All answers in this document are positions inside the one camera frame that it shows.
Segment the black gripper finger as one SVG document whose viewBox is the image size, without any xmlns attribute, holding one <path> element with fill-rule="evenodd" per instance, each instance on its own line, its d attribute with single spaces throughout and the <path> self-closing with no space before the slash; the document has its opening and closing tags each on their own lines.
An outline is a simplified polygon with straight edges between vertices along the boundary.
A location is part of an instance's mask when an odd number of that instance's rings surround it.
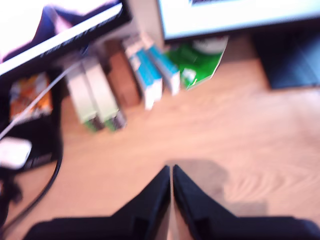
<svg viewBox="0 0 320 240">
<path fill-rule="evenodd" d="M 235 240 L 237 217 L 208 196 L 177 164 L 173 166 L 173 194 L 195 240 Z"/>
<path fill-rule="evenodd" d="M 114 240 L 153 240 L 171 201 L 170 167 L 164 166 L 149 184 L 112 215 Z"/>
</svg>

